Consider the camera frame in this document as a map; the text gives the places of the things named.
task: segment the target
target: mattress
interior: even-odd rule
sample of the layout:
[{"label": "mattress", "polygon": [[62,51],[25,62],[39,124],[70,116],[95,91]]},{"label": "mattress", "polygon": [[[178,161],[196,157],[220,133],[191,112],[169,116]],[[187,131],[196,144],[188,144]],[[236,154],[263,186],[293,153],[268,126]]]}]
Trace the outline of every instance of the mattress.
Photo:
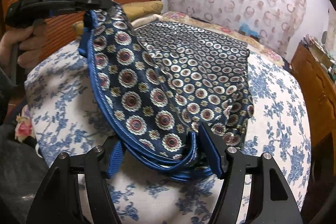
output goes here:
[{"label": "mattress", "polygon": [[[26,82],[36,139],[49,166],[59,153],[86,153],[114,133],[97,106],[86,59],[77,48],[74,41],[55,52],[31,71]],[[301,208],[311,152],[300,87],[288,72],[256,52],[248,57],[247,76],[255,111],[242,152],[273,155]],[[79,182],[83,213],[92,221],[82,175]],[[108,187],[122,223],[206,224],[222,183],[215,175],[193,183],[174,182],[126,153]],[[250,187],[251,177],[246,176],[237,223],[246,217]]]}]

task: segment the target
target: white bedsheet with blue flowers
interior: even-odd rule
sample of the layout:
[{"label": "white bedsheet with blue flowers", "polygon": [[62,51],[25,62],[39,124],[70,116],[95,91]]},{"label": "white bedsheet with blue flowers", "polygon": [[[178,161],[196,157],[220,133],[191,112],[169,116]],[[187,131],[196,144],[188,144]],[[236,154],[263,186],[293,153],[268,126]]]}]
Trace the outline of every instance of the white bedsheet with blue flowers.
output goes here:
[{"label": "white bedsheet with blue flowers", "polygon": [[[66,45],[40,63],[26,82],[36,139],[49,166],[62,151],[83,154],[113,134],[95,102],[86,59],[77,48],[77,42]],[[301,208],[310,173],[310,129],[300,87],[293,76],[256,53],[250,53],[248,63],[255,111],[243,153],[272,154]],[[79,181],[83,213],[92,220],[84,178]],[[250,184],[246,176],[237,223],[246,217]],[[206,224],[222,181],[211,175],[193,184],[176,183],[126,153],[108,185],[123,223]]]}]

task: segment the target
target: human hand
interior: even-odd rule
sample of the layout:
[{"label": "human hand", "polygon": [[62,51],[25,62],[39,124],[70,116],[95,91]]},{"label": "human hand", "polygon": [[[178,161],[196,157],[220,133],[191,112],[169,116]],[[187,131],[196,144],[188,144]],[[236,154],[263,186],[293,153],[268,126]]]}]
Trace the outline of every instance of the human hand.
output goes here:
[{"label": "human hand", "polygon": [[11,52],[14,44],[21,42],[19,49],[26,51],[21,54],[17,63],[22,68],[31,69],[39,63],[39,56],[43,44],[47,41],[47,24],[44,22],[36,27],[25,29],[11,29],[0,41],[0,67],[8,75],[11,62]]}]

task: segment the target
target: person's sleeve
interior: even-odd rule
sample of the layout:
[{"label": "person's sleeve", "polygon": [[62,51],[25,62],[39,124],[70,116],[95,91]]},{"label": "person's sleeve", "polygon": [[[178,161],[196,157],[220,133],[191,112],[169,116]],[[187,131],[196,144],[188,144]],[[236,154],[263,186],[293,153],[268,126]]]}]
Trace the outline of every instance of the person's sleeve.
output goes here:
[{"label": "person's sleeve", "polygon": [[13,84],[4,71],[0,68],[0,125],[7,114],[8,103],[13,92]]}]

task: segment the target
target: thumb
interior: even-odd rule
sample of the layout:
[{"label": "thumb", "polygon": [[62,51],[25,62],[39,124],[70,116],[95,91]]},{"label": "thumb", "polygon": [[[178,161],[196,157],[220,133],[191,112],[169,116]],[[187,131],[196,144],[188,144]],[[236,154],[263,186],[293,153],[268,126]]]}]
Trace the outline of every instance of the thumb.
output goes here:
[{"label": "thumb", "polygon": [[26,40],[32,34],[33,29],[33,26],[25,29],[10,29],[3,35],[0,44],[4,47],[11,47],[15,43]]}]

